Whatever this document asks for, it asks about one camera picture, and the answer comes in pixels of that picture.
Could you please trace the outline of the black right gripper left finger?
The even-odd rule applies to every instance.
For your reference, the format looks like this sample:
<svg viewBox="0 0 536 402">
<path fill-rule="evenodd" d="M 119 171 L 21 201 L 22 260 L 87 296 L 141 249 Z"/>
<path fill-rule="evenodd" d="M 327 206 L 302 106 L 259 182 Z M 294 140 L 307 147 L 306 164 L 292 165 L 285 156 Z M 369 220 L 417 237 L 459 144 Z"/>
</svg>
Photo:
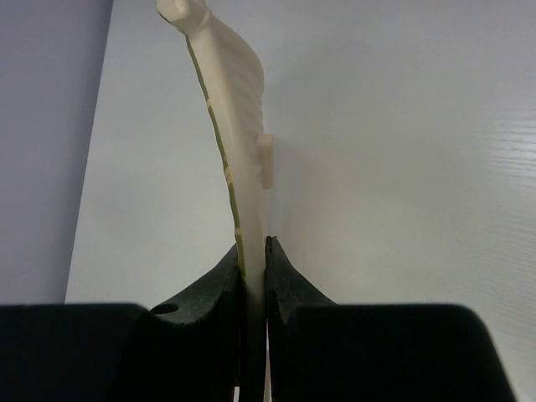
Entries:
<svg viewBox="0 0 536 402">
<path fill-rule="evenodd" d="M 232 246 L 217 265 L 136 321 L 114 401 L 231 401 L 240 376 L 243 281 Z"/>
</svg>

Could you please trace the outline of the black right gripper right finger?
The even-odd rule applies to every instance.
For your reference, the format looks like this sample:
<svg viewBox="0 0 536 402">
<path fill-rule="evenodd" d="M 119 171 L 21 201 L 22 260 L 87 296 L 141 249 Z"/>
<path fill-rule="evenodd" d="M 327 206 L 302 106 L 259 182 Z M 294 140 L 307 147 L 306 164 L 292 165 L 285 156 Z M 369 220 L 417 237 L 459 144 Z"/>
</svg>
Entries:
<svg viewBox="0 0 536 402">
<path fill-rule="evenodd" d="M 297 271 L 279 240 L 265 243 L 265 304 L 267 313 L 271 397 L 274 401 L 345 401 L 348 391 L 333 378 L 302 377 L 302 354 L 312 348 L 306 340 L 317 338 L 310 321 L 299 322 L 302 309 L 316 311 L 335 303 Z"/>
</svg>

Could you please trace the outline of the square woven bamboo plate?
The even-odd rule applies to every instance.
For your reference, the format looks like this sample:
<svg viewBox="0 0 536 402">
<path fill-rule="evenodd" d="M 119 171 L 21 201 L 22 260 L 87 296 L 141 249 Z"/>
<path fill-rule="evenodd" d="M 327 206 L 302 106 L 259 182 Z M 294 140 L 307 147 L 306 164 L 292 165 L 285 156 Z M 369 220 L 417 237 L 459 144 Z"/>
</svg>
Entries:
<svg viewBox="0 0 536 402">
<path fill-rule="evenodd" d="M 265 192 L 274 180 L 274 139 L 264 132 L 264 72 L 255 51 L 203 1 L 158 1 L 185 36 L 222 159 L 245 286 L 240 400 L 269 401 L 265 313 Z"/>
</svg>

